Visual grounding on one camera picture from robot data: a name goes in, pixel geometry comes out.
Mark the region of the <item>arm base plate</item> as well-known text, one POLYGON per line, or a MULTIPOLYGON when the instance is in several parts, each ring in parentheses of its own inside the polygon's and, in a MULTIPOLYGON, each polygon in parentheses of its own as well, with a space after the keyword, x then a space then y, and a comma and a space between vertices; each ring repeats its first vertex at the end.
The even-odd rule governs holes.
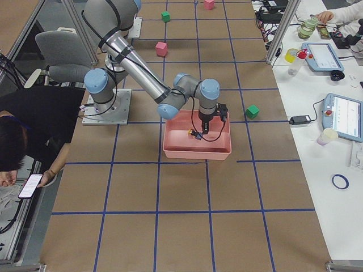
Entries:
POLYGON ((85 104, 83 125, 126 125, 132 98, 131 89, 113 89, 114 96, 106 104, 97 104, 91 95, 85 104))
POLYGON ((139 39, 141 35, 142 17, 135 17, 133 26, 129 29, 129 39, 139 39))

